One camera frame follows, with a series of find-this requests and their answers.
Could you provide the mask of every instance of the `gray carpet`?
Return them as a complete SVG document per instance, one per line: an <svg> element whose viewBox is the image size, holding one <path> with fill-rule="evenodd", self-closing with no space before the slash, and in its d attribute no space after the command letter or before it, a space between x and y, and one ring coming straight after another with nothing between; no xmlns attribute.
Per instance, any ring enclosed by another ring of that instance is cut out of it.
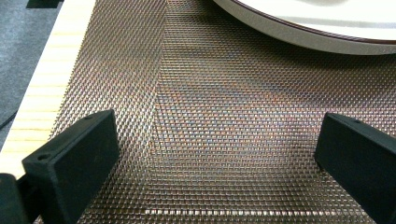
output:
<svg viewBox="0 0 396 224"><path fill-rule="evenodd" d="M62 6L27 9L27 2L0 1L0 124L18 110ZM10 127L0 130L0 148Z"/></svg>

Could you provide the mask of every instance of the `black clamp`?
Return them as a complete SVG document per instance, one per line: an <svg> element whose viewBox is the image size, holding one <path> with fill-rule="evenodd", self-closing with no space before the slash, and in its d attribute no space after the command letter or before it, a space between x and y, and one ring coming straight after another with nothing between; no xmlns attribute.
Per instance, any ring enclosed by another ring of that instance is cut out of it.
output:
<svg viewBox="0 0 396 224"><path fill-rule="evenodd" d="M77 121L22 161L18 181L0 174L0 223L76 223L119 155L113 110Z"/></svg>

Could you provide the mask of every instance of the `wooden edge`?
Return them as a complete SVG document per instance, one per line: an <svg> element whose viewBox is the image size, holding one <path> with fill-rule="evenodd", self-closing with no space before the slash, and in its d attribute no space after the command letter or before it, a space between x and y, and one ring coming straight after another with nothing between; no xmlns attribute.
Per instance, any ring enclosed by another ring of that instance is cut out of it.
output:
<svg viewBox="0 0 396 224"><path fill-rule="evenodd" d="M0 152L0 173L20 178L21 160L44 145L58 116L95 0L65 0Z"/></svg>

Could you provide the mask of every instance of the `white disc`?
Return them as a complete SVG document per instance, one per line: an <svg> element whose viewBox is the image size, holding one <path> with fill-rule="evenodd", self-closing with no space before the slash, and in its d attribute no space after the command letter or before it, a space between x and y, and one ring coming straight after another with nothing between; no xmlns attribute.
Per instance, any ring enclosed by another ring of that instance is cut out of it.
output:
<svg viewBox="0 0 396 224"><path fill-rule="evenodd" d="M396 53L394 0L214 0L238 20L298 46L344 54Z"/></svg>

